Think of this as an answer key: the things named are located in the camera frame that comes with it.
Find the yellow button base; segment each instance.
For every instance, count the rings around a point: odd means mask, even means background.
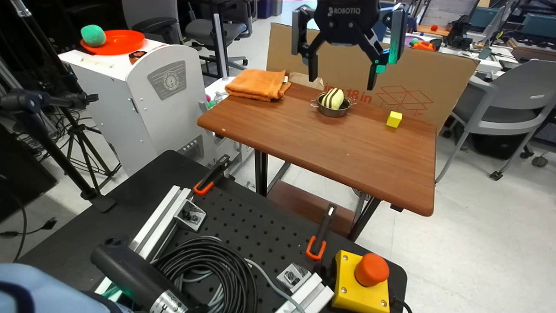
[[[363,287],[354,278],[354,268],[363,258],[347,251],[335,254],[335,296],[332,306],[338,310],[365,311],[365,313],[389,313],[387,280]]]
[[[401,115],[399,111],[391,111],[391,113],[387,115],[385,125],[387,125],[387,127],[392,127],[392,129],[398,129],[399,124],[401,124],[401,118],[403,118],[403,115]]]

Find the orange cloth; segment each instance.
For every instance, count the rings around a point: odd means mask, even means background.
[[[257,101],[279,99],[290,84],[285,82],[285,71],[243,70],[226,85],[229,96]]]

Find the white machine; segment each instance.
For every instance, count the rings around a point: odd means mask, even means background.
[[[241,146],[213,138],[196,125],[205,101],[199,58],[194,49],[146,40],[132,65],[128,54],[90,56],[80,51],[59,58],[71,65],[78,84],[99,101],[88,111],[132,176],[166,150],[182,151],[201,165],[220,155],[241,158]]]

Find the wooden table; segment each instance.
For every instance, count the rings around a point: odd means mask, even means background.
[[[292,85],[278,103],[227,98],[199,117],[198,125],[255,150],[255,188],[266,195],[266,155],[347,184],[373,200],[354,223],[356,238],[380,200],[420,216],[434,207],[434,129],[403,118],[387,129],[387,111],[351,106],[347,117],[319,115],[318,91]]]

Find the cardboard box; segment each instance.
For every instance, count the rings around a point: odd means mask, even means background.
[[[325,87],[340,87],[358,104],[401,111],[431,124],[438,132],[462,96],[477,61],[427,51],[403,51],[398,65],[377,77],[366,91],[370,61],[359,47],[323,44],[318,51],[318,75]],[[271,25],[267,70],[307,73],[300,56],[292,56],[292,28]]]

